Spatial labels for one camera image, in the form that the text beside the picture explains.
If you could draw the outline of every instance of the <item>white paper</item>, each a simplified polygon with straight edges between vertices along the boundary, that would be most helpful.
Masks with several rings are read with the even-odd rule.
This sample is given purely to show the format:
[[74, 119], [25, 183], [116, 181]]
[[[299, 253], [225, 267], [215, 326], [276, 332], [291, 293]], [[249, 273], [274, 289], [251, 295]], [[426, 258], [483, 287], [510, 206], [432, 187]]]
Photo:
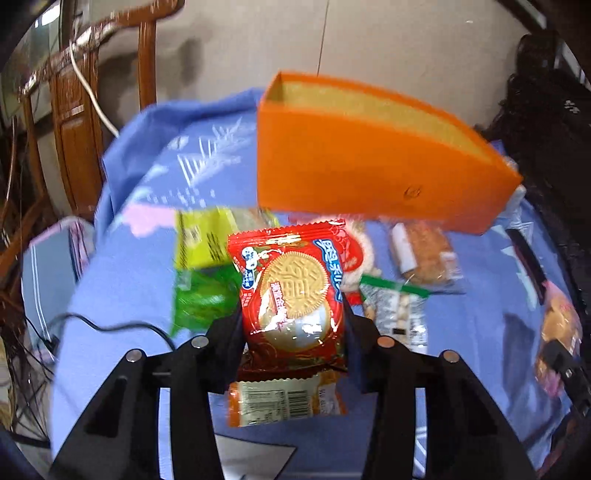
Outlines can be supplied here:
[[406, 227], [403, 223], [397, 223], [392, 228], [392, 243], [396, 250], [396, 256], [400, 262], [400, 273], [417, 268], [417, 259], [414, 256], [413, 248], [408, 240]]

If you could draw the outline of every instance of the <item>orange snack package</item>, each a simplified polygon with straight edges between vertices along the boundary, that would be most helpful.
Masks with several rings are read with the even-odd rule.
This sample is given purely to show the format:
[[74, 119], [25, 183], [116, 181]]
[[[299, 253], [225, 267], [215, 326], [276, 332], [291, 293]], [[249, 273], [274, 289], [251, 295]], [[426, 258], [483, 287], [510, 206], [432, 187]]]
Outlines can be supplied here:
[[557, 397], [563, 389], [560, 375], [550, 369], [541, 359], [541, 351], [546, 343], [559, 340], [574, 357], [579, 356], [583, 330], [581, 321], [573, 304], [551, 281], [545, 283], [545, 314], [541, 330], [541, 342], [535, 359], [535, 378], [550, 397]]
[[230, 385], [228, 425], [246, 427], [318, 415], [343, 415], [339, 373], [324, 370], [310, 378], [283, 378]]

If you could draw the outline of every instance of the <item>green snack package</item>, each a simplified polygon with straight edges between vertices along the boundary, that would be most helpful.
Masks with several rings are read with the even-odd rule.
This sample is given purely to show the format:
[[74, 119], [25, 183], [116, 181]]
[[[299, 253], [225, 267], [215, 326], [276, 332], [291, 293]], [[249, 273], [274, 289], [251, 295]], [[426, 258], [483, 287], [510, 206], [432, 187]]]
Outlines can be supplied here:
[[215, 207], [177, 212], [174, 336], [182, 328], [205, 332], [238, 305], [242, 276], [228, 255], [228, 236], [278, 226], [267, 210]]
[[178, 270], [171, 336], [181, 328], [205, 332], [215, 319], [230, 315], [238, 305], [241, 283], [242, 276], [233, 264]]

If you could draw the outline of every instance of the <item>barcode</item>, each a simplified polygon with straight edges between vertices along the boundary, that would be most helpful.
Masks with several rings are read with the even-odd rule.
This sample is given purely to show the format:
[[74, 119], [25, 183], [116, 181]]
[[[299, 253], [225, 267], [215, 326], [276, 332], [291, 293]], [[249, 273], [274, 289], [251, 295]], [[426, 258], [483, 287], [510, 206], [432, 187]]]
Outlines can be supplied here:
[[291, 419], [310, 416], [310, 399], [306, 390], [287, 392], [287, 404]]

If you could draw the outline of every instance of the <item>plastic snack bag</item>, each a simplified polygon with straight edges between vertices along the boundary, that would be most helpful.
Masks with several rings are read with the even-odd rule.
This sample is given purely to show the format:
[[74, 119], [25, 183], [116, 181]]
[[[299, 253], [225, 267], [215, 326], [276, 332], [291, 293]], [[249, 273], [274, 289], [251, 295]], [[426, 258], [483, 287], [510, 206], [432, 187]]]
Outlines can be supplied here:
[[242, 276], [234, 265], [178, 270], [171, 336], [181, 328], [205, 332], [215, 319], [226, 317], [238, 305]]
[[579, 315], [566, 295], [551, 281], [545, 282], [545, 314], [541, 330], [541, 342], [535, 359], [535, 378], [550, 397], [557, 397], [563, 387], [560, 375], [541, 359], [544, 345], [559, 340], [573, 356], [579, 356], [583, 331]]
[[422, 220], [388, 227], [392, 256], [400, 273], [413, 285], [433, 292], [463, 293], [457, 255], [440, 228]]
[[345, 414], [337, 392], [339, 374], [322, 371], [310, 378], [287, 378], [230, 385], [228, 425], [245, 427], [281, 420]]
[[[242, 273], [248, 343], [243, 371], [279, 378], [299, 369], [344, 365], [343, 270], [336, 240], [344, 228], [345, 222], [337, 220], [229, 238], [228, 252]], [[258, 379], [269, 380], [269, 375]]]
[[363, 275], [359, 285], [363, 312], [381, 335], [388, 335], [416, 353], [427, 353], [423, 312], [429, 292], [423, 288]]
[[177, 212], [178, 241], [174, 257], [177, 270], [231, 264], [228, 236], [248, 230], [278, 226], [267, 210], [215, 207]]
[[242, 276], [228, 255], [228, 236], [276, 225], [277, 219], [266, 210], [216, 207], [177, 212], [171, 335], [182, 328], [206, 331], [215, 319], [234, 311]]
[[[294, 223], [318, 223], [328, 220], [343, 218], [338, 215], [314, 216], [290, 215], [290, 221]], [[359, 280], [361, 275], [380, 276], [381, 271], [375, 268], [375, 250], [369, 235], [365, 232], [365, 223], [363, 220], [344, 218], [345, 232], [337, 238], [340, 243], [343, 254], [340, 259], [343, 265], [343, 281], [340, 289], [344, 293], [359, 291]]]

